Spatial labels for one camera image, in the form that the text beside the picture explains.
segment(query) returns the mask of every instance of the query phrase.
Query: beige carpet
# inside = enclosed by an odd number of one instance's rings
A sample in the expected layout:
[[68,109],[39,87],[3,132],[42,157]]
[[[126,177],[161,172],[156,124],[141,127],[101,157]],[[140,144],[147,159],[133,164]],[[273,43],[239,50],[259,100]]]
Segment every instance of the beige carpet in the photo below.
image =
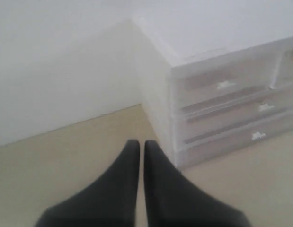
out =
[[[1,147],[0,227],[32,227],[47,207],[94,181],[129,138],[155,139],[140,105]],[[184,174],[255,227],[293,227],[293,132]],[[140,177],[137,226],[146,223]]]

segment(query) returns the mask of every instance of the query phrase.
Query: drawer front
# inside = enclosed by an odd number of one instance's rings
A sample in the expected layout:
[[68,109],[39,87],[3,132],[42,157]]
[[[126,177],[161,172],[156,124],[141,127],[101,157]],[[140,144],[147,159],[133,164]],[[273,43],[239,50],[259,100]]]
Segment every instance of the drawer front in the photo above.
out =
[[245,60],[192,77],[171,80],[172,106],[202,110],[265,90],[276,56]]
[[235,128],[238,124],[244,125],[290,107],[293,107],[293,86],[250,102],[175,121],[175,147],[181,149],[189,143]]
[[293,83],[293,51],[287,51],[283,54],[280,62],[280,68],[273,88],[287,86]]
[[215,140],[176,152],[175,162],[177,167],[195,165],[291,130],[293,130],[293,110],[235,129],[230,133],[221,134],[220,138]]

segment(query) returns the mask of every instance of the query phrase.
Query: white wall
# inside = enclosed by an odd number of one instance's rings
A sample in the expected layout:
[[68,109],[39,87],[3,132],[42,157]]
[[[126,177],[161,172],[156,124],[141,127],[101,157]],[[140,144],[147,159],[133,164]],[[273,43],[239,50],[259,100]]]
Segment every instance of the white wall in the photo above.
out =
[[0,145],[138,104],[129,0],[0,0]]

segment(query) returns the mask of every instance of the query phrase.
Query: stacked drawers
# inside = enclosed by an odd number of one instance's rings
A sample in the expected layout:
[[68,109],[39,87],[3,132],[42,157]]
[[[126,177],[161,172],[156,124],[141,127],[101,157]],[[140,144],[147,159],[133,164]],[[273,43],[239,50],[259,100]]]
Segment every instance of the stacked drawers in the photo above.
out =
[[142,106],[175,166],[198,164],[293,130],[293,42],[177,62],[134,27]]

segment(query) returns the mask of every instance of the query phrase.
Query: translucent drawer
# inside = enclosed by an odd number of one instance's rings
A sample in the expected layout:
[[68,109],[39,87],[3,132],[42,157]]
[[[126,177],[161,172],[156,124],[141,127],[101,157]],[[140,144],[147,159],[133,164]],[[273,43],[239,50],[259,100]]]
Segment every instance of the translucent drawer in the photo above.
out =
[[265,55],[210,72],[171,79],[172,109],[196,112],[266,90],[277,57]]
[[279,72],[272,88],[279,88],[293,83],[293,51],[285,52],[280,58]]
[[174,120],[174,146],[182,149],[200,139],[219,134],[293,107],[293,86],[268,96],[201,116]]
[[213,136],[175,153],[177,167],[194,165],[293,130],[293,109]]

